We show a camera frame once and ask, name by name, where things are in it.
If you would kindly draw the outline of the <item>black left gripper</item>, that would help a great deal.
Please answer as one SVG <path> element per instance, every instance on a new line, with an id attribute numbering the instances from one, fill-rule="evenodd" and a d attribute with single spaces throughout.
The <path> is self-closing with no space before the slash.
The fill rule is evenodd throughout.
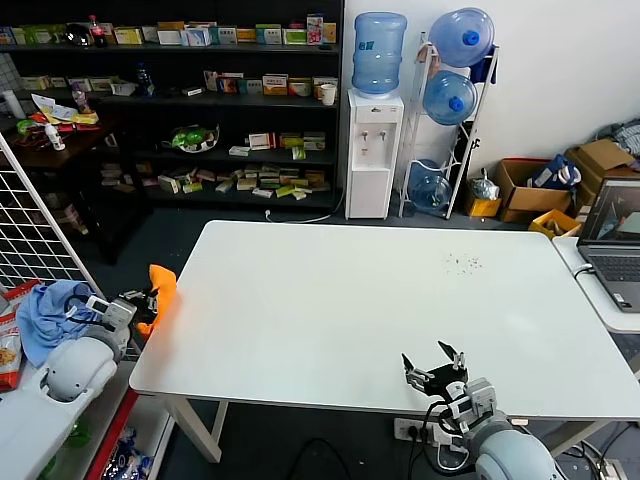
<path id="1" fill-rule="evenodd" d="M 120 293 L 118 298 L 134 307 L 133 321 L 152 321 L 153 315 L 158 314 L 158 306 L 153 304 L 156 302 L 158 294 L 158 288 L 129 290 Z"/>

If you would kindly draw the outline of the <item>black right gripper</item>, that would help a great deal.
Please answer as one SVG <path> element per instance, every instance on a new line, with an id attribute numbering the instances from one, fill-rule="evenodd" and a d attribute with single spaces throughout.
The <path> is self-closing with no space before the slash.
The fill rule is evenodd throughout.
<path id="1" fill-rule="evenodd" d="M 401 354 L 406 383 L 427 396 L 458 399 L 464 395 L 469 379 L 465 354 L 443 341 L 438 341 L 438 345 L 449 362 L 428 372 L 416 368 L 404 353 Z"/>

